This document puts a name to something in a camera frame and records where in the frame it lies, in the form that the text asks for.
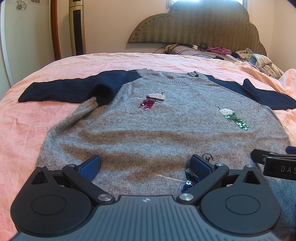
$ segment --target flower decal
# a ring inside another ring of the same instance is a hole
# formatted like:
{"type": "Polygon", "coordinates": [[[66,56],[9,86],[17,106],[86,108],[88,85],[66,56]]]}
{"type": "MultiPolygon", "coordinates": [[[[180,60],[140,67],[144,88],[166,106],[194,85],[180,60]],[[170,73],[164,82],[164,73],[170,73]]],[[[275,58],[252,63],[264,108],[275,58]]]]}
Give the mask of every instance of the flower decal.
{"type": "Polygon", "coordinates": [[[17,1],[17,7],[16,7],[17,10],[23,10],[23,9],[26,10],[26,7],[27,5],[23,1],[21,0],[17,1]]]}

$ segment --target sweater sleeve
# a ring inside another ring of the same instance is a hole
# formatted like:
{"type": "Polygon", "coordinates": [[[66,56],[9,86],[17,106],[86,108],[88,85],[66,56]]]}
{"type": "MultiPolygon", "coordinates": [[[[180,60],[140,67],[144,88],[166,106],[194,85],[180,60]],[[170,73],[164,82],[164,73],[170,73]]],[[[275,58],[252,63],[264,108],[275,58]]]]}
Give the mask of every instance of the sweater sleeve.
{"type": "Polygon", "coordinates": [[[108,104],[125,83],[141,76],[136,70],[111,70],[84,79],[34,82],[19,97],[18,102],[57,100],[82,103],[95,96],[98,105],[108,104]]]}
{"type": "Polygon", "coordinates": [[[234,81],[218,80],[211,75],[206,76],[210,81],[246,96],[259,104],[266,105],[272,110],[287,110],[296,108],[296,100],[292,97],[276,91],[257,89],[248,79],[245,79],[243,85],[240,85],[234,81]]]}

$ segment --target sequin embroidery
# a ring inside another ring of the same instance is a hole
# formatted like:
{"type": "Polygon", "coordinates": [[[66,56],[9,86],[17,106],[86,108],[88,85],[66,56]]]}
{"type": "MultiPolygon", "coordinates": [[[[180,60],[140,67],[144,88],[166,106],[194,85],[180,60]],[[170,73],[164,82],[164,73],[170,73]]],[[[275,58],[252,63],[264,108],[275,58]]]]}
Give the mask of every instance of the sequin embroidery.
{"type": "Polygon", "coordinates": [[[221,109],[220,106],[216,105],[216,107],[219,108],[219,112],[228,120],[228,121],[233,121],[235,124],[237,124],[241,129],[247,131],[248,126],[236,116],[236,114],[230,110],[230,109],[221,109]]]}
{"type": "Polygon", "coordinates": [[[148,94],[146,99],[140,104],[139,108],[144,107],[145,110],[148,110],[154,105],[155,102],[163,102],[165,100],[164,93],[165,91],[157,91],[156,93],[148,94]]]}
{"type": "Polygon", "coordinates": [[[195,173],[190,168],[187,168],[185,170],[185,175],[186,175],[187,180],[186,180],[186,184],[181,189],[182,193],[185,192],[186,190],[188,190],[189,188],[191,188],[196,183],[200,182],[199,177],[197,175],[195,175],[195,173]]]}

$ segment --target window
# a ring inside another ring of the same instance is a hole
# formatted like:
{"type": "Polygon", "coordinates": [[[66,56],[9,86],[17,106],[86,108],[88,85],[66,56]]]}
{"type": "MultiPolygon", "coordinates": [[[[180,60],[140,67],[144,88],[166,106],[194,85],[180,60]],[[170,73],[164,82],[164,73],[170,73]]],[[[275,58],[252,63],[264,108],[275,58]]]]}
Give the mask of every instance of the window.
{"type": "MultiPolygon", "coordinates": [[[[175,2],[182,1],[182,0],[167,0],[167,8],[171,7],[175,2]]],[[[243,5],[245,8],[247,8],[247,0],[234,0],[239,2],[241,5],[243,5]]]]}

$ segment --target ribbed collar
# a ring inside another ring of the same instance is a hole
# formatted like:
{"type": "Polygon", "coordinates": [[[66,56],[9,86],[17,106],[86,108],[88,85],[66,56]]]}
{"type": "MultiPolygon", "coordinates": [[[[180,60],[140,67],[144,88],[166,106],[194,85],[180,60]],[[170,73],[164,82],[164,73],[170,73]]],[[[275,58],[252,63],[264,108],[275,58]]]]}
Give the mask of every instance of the ribbed collar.
{"type": "Polygon", "coordinates": [[[143,78],[146,78],[149,80],[161,81],[161,82],[165,82],[165,83],[172,84],[172,85],[197,85],[197,84],[205,84],[205,83],[211,82],[208,80],[208,78],[205,75],[200,74],[196,71],[184,73],[184,74],[178,73],[178,75],[176,75],[176,73],[173,73],[173,72],[155,71],[155,70],[151,70],[151,69],[149,69],[149,70],[148,69],[138,69],[137,72],[143,78]],[[156,75],[152,74],[153,72],[154,73],[155,72],[162,72],[167,75],[175,76],[176,78],[169,79],[169,78],[166,78],[163,76],[156,76],[156,75]]]}

